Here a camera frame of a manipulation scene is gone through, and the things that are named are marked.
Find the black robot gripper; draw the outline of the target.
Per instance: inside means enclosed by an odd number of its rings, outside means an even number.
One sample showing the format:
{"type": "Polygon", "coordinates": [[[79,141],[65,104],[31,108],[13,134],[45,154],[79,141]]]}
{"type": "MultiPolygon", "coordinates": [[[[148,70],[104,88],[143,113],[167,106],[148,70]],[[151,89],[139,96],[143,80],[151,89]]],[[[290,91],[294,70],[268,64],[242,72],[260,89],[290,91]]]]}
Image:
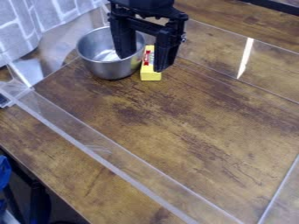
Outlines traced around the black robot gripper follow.
{"type": "Polygon", "coordinates": [[[186,40],[188,15],[174,7],[174,0],[108,0],[110,28],[116,55],[124,59],[136,53],[136,31],[155,36],[154,70],[160,73],[174,64],[186,40]]]}

